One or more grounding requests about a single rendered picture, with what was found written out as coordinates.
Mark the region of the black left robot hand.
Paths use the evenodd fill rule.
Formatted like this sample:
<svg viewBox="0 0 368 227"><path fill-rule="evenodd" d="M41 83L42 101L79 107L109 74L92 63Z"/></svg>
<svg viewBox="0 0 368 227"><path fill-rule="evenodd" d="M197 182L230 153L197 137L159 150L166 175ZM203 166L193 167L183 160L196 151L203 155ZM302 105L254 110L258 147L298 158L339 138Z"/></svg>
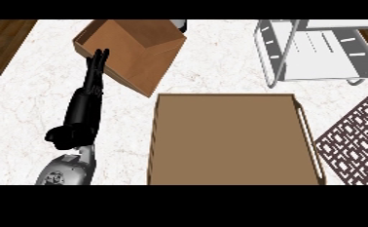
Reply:
<svg viewBox="0 0 368 227"><path fill-rule="evenodd" d="M85 59L82 86L75 90L64 115L63 125L53 128L44 136L57 150L69 150L92 144L98 131L103 95L103 68L109 50L97 49Z"/></svg>

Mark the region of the brown wooden tray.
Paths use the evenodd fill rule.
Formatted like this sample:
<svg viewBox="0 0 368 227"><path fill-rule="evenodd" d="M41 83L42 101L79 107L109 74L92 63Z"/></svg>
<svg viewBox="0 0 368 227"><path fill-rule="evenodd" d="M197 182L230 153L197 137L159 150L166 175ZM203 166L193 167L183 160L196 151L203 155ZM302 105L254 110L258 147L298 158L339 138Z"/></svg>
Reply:
<svg viewBox="0 0 368 227"><path fill-rule="evenodd" d="M293 95L159 94L146 183L324 184Z"/></svg>

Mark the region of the open brown cardboard box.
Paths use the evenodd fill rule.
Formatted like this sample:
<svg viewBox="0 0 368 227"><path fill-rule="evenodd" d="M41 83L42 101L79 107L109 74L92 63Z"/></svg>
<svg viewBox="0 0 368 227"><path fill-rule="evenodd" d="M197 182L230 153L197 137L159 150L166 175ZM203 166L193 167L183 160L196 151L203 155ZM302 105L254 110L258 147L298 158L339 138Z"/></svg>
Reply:
<svg viewBox="0 0 368 227"><path fill-rule="evenodd" d="M72 40L76 53L91 57L109 50L104 74L150 97L171 66L184 35L168 19L95 19Z"/></svg>

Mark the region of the dark brown wooden panel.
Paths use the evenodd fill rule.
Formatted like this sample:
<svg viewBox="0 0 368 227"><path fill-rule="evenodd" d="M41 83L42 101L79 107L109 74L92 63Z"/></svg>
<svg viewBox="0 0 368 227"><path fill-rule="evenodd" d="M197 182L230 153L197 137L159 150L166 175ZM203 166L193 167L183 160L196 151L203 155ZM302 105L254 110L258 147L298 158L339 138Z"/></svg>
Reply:
<svg viewBox="0 0 368 227"><path fill-rule="evenodd" d="M0 75L35 23L35 19L0 19Z"/></svg>

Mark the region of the dark and white appliance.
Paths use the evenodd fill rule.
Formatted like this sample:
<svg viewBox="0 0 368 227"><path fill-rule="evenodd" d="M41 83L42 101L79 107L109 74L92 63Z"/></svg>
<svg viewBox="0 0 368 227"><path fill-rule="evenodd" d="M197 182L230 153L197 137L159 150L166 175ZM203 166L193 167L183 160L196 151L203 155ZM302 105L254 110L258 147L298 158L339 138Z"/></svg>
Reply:
<svg viewBox="0 0 368 227"><path fill-rule="evenodd" d="M172 19L171 23L174 24L180 32L186 32L186 20L184 19Z"/></svg>

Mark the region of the dark brown patterned placemat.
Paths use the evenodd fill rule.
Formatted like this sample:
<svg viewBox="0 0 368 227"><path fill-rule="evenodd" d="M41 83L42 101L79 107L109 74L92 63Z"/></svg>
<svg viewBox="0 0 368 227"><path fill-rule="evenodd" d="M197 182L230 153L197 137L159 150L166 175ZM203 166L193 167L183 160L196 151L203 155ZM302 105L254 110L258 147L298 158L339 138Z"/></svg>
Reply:
<svg viewBox="0 0 368 227"><path fill-rule="evenodd" d="M314 140L319 156L345 185L368 185L368 96Z"/></svg>

